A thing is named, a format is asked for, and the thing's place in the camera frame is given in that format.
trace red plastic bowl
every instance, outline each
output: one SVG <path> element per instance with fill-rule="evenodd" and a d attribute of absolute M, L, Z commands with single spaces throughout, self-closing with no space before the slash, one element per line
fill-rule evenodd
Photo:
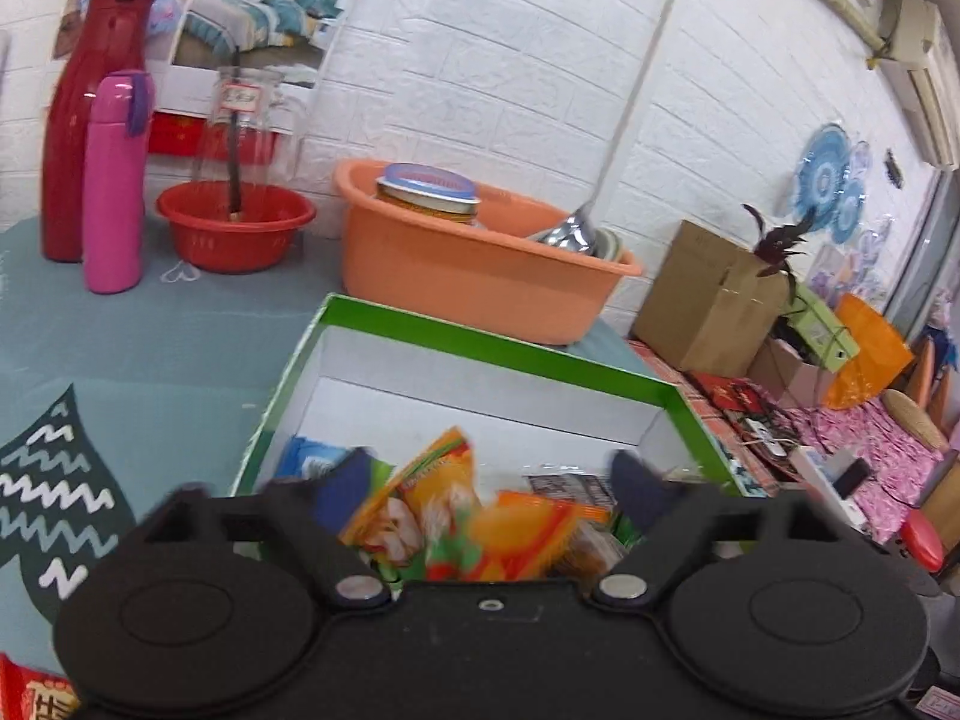
<path fill-rule="evenodd" d="M 249 274 L 283 259 L 294 233 L 317 209 L 302 194 L 244 187 L 241 220 L 227 214 L 226 181 L 191 181 L 164 191 L 157 210 L 170 221 L 176 253 L 215 274 Z"/>

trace white zigzag pattern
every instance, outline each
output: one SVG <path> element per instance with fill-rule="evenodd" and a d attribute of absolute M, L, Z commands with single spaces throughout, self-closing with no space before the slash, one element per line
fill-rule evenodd
<path fill-rule="evenodd" d="M 90 485 L 86 482 L 71 490 L 70 485 L 64 479 L 56 483 L 51 490 L 50 485 L 46 482 L 40 482 L 39 485 L 34 487 L 34 483 L 32 483 L 28 474 L 24 474 L 14 481 L 10 474 L 0 473 L 0 496 L 12 498 L 18 493 L 21 503 L 30 503 L 40 498 L 40 503 L 45 509 L 49 509 L 58 502 L 61 509 L 69 509 L 77 501 L 83 500 L 89 514 L 99 512 L 103 507 L 112 509 L 114 503 L 113 495 L 109 490 L 100 490 L 100 494 L 94 497 L 93 490 L 90 490 Z"/>
<path fill-rule="evenodd" d="M 57 439 L 66 439 L 72 442 L 73 428 L 70 425 L 64 425 L 64 427 L 54 430 L 53 425 L 44 425 L 41 428 L 37 428 L 27 439 L 27 446 L 33 446 L 40 439 L 43 439 L 44 443 L 55 442 Z"/>
<path fill-rule="evenodd" d="M 56 453 L 51 459 L 50 453 L 46 449 L 39 449 L 31 453 L 25 446 L 21 446 L 16 452 L 11 452 L 6 457 L 0 458 L 0 467 L 9 466 L 11 463 L 18 463 L 21 469 L 40 463 L 41 471 L 51 471 L 57 466 L 62 466 L 64 473 L 68 475 L 76 470 L 90 470 L 90 463 L 83 456 L 83 452 L 80 452 L 75 460 L 71 460 L 70 455 L 64 451 Z"/>
<path fill-rule="evenodd" d="M 40 575 L 40 581 L 38 583 L 43 589 L 47 589 L 51 584 L 56 583 L 56 594 L 58 594 L 61 601 L 63 601 L 69 594 L 77 589 L 81 581 L 86 579 L 88 573 L 85 565 L 78 565 L 73 573 L 67 576 L 64 561 L 59 557 L 54 557 L 50 565 L 47 566 L 47 570 Z"/>
<path fill-rule="evenodd" d="M 58 538 L 63 538 L 71 555 L 76 555 L 84 544 L 89 544 L 96 557 L 104 557 L 119 541 L 116 533 L 112 533 L 106 541 L 100 541 L 100 534 L 92 525 L 86 526 L 80 533 L 74 533 L 70 523 L 65 520 L 60 520 L 48 530 L 47 521 L 42 514 L 33 522 L 27 521 L 25 512 L 10 519 L 10 510 L 6 506 L 0 506 L 0 538 L 9 538 L 17 532 L 23 541 L 36 538 L 40 543 L 40 551 L 45 553 L 50 551 Z"/>

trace orange plastic container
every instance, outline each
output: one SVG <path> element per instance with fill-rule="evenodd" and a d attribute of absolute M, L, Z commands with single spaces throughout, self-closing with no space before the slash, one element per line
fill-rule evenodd
<path fill-rule="evenodd" d="M 249 274 L 275 266 L 294 233 L 317 209 L 302 194 L 278 186 L 244 194 L 240 221 L 227 214 L 226 181 L 190 181 L 166 189 L 157 210 L 170 221 L 176 253 L 215 274 Z"/>
<path fill-rule="evenodd" d="M 836 308 L 837 319 L 850 330 L 860 353 L 837 372 L 824 405 L 849 409 L 877 397 L 913 359 L 894 326 L 855 295 L 846 293 Z"/>
<path fill-rule="evenodd" d="M 386 162 L 344 160 L 333 182 L 349 201 L 343 277 L 354 298 L 428 314 L 534 343 L 579 341 L 623 276 L 630 252 L 610 263 L 526 236 L 567 211 L 477 184 L 487 229 L 400 208 L 375 197 Z"/>

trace silver screw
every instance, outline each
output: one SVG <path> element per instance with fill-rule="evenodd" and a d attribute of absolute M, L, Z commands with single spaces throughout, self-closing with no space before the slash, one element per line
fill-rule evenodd
<path fill-rule="evenodd" d="M 337 593 L 348 601 L 369 601 L 383 592 L 383 583 L 376 577 L 354 574 L 337 583 Z"/>
<path fill-rule="evenodd" d="M 611 574 L 600 580 L 600 592 L 608 598 L 632 601 L 647 591 L 647 583 L 632 574 Z"/>

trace table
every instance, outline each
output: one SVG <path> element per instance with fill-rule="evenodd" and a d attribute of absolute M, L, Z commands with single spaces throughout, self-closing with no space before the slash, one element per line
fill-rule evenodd
<path fill-rule="evenodd" d="M 56 671 L 38 610 L 52 618 L 171 488 L 226 494 L 296 341 L 341 288 L 340 245 L 302 235 L 268 271 L 204 274 L 150 218 L 141 284 L 104 296 L 39 240 L 35 218 L 0 234 L 0 649 Z M 651 375 L 603 322 L 568 351 Z M 37 517 L 46 533 L 27 527 Z"/>

